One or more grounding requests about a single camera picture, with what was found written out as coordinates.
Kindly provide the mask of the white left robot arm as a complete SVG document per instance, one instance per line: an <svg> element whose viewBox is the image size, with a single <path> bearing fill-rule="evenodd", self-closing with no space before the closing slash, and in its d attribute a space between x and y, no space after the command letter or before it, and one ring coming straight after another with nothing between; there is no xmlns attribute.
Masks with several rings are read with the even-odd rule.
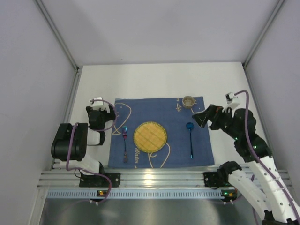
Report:
<svg viewBox="0 0 300 225"><path fill-rule="evenodd" d="M102 146L105 142L105 124L116 120L114 107L87 106L87 123L61 123L51 145L54 159L64 162L66 170L80 170L88 176L104 174L101 162L87 153L88 146Z"/></svg>

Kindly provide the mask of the speckled ceramic cup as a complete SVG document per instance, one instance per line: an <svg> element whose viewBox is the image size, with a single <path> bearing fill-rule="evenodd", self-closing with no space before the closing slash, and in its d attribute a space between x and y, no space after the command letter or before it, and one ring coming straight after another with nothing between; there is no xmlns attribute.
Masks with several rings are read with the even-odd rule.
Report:
<svg viewBox="0 0 300 225"><path fill-rule="evenodd" d="M196 104L196 100L192 96L185 96L182 99L182 105L186 109L191 109Z"/></svg>

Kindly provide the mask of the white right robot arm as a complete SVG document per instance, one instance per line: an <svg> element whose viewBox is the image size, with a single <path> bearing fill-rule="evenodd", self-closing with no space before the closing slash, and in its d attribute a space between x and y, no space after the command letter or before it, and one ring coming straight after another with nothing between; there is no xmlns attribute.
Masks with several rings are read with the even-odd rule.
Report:
<svg viewBox="0 0 300 225"><path fill-rule="evenodd" d="M224 183L237 188L255 209L264 225L298 225L300 207L293 200L275 166L267 143L256 133L256 119L244 108L233 111L210 105L192 118L200 127L210 121L211 130L222 130L234 140L237 153L243 158L260 183L257 187L235 161L223 163L218 175Z"/></svg>

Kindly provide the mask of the purple fork with patterned handle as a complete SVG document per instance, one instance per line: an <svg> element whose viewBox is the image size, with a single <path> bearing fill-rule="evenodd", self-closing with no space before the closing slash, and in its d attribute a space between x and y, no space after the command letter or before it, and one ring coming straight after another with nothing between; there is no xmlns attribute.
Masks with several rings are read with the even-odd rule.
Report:
<svg viewBox="0 0 300 225"><path fill-rule="evenodd" d="M127 146L126 146L126 139L128 137L127 126L122 127L122 136L123 136L123 140L124 140L124 163L127 163L128 162Z"/></svg>

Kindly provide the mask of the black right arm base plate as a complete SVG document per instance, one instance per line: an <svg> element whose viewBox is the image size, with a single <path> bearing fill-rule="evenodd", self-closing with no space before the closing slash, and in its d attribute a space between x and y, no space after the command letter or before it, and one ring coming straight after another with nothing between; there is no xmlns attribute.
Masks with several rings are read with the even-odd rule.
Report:
<svg viewBox="0 0 300 225"><path fill-rule="evenodd" d="M233 188L234 186L229 183L230 174L232 174L232 171L224 168L218 168L214 172L204 172L204 185L211 189Z"/></svg>

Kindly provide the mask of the blue metallic spoon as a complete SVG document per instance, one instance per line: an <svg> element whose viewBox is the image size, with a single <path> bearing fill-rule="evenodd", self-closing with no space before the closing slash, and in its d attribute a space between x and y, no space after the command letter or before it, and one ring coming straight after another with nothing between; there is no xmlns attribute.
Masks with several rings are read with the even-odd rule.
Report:
<svg viewBox="0 0 300 225"><path fill-rule="evenodd" d="M194 129L194 124L192 122L188 122L186 124L186 128L189 130L189 139L190 139L190 157L191 159L194 158L193 154L193 144L192 144L192 131Z"/></svg>

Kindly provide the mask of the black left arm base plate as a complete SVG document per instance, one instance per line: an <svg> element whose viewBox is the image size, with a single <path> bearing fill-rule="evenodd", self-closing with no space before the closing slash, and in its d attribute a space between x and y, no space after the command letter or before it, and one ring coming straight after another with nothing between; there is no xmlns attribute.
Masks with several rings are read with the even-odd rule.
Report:
<svg viewBox="0 0 300 225"><path fill-rule="evenodd" d="M81 188L108 188L109 181L101 176L80 172L80 182L79 187ZM105 172L106 176L112 183L111 187L117 188L120 185L121 174L119 172Z"/></svg>

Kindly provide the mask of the round yellow woven coaster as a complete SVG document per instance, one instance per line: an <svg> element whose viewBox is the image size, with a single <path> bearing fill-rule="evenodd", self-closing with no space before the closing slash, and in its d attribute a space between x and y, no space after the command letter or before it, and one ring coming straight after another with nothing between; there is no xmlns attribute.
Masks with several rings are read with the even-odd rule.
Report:
<svg viewBox="0 0 300 225"><path fill-rule="evenodd" d="M161 124L147 121L135 129L133 139L135 146L142 152L155 153L165 146L167 132Z"/></svg>

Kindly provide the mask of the blue cloth placemat with fish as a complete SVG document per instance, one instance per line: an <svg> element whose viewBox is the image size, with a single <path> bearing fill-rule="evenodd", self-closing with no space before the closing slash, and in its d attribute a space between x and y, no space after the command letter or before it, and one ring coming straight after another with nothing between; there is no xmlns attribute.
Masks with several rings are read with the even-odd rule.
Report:
<svg viewBox="0 0 300 225"><path fill-rule="evenodd" d="M191 109L182 98L116 99L117 122L112 129L109 167L176 168L213 165L208 127L192 116L204 110L195 97Z"/></svg>

